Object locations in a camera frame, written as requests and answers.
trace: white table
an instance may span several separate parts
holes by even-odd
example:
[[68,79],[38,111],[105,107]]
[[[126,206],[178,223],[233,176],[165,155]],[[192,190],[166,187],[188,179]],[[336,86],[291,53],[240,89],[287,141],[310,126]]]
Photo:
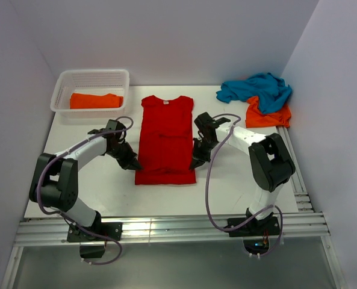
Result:
[[[130,87],[131,102],[126,115],[134,119],[134,127],[126,140],[138,152],[143,109],[141,99],[155,95],[175,99],[186,95],[194,99],[193,120],[205,111],[211,116],[234,113],[245,119],[247,104],[234,101],[224,104],[216,99],[219,86],[139,86]],[[92,129],[105,127],[107,119],[71,120],[56,114],[46,143],[45,152],[56,153],[86,138]],[[257,128],[263,134],[277,132],[275,127]],[[193,137],[197,129],[193,123]],[[109,156],[97,157],[79,171],[79,197],[103,216],[192,216],[204,215],[205,177],[208,165],[196,169],[195,185],[134,185],[134,172],[122,170]],[[210,204],[213,214],[244,214],[252,201],[256,183],[249,157],[230,146],[217,156],[210,183]],[[290,182],[284,185],[276,203],[284,213],[298,213]],[[36,203],[29,201],[26,218],[45,217]]]

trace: orange cloth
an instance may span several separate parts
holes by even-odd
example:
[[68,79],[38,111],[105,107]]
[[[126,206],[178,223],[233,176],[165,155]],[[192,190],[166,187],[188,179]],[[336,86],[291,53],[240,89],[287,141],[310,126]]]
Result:
[[287,104],[275,113],[262,114],[258,109],[258,96],[253,96],[246,101],[249,105],[246,111],[245,125],[247,128],[263,128],[266,126],[285,126],[289,128],[291,111]]
[[73,93],[70,98],[70,108],[72,110],[85,108],[118,108],[123,103],[123,96],[109,93],[107,95],[84,95]]

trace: white wall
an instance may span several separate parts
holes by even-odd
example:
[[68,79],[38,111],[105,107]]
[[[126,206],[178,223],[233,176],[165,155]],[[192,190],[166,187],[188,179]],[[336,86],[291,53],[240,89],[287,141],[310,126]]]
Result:
[[357,288],[357,0],[320,0],[282,76],[307,189]]
[[0,284],[47,138],[53,87],[54,77],[12,5],[0,0]]
[[132,84],[280,75],[318,0],[11,0],[53,74],[129,69]]

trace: white plastic basket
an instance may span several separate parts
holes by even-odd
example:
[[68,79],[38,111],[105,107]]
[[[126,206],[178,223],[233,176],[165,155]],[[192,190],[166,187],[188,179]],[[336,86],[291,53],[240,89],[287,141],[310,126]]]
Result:
[[[81,69],[67,70],[61,73],[50,108],[69,118],[117,117],[121,116],[128,103],[129,72],[125,69]],[[94,108],[71,110],[70,98],[73,93],[106,95],[113,93],[123,96],[119,108]]]

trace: metal frame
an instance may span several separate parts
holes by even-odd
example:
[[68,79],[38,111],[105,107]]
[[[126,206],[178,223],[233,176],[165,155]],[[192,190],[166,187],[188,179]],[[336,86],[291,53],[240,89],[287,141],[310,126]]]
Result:
[[[315,213],[313,210],[288,131],[286,128],[279,127],[278,133],[284,139],[296,166],[296,173],[292,176],[291,183],[297,207],[299,208],[299,213],[284,214],[284,237],[321,237],[336,287],[340,289],[347,288],[338,259],[332,247],[324,215],[323,213]],[[218,224],[226,226],[226,219],[228,217],[244,217],[244,215],[215,216],[214,218]],[[123,244],[231,240],[228,234],[214,229],[207,216],[104,217],[102,221],[123,222],[122,239],[120,241]],[[22,221],[17,230],[10,262],[8,263],[1,288],[12,288],[24,247],[79,245],[80,243],[66,242],[67,231],[68,226],[61,218],[26,219]]]
[[348,285],[346,279],[344,278],[343,271],[341,270],[339,259],[337,258],[337,255],[335,253],[331,237],[321,237],[321,242],[324,246],[325,255],[327,256],[329,268],[331,269],[336,288],[348,289]]
[[15,282],[17,270],[19,268],[20,260],[22,259],[23,247],[13,247],[5,269],[4,279],[1,285],[2,289],[12,289]]

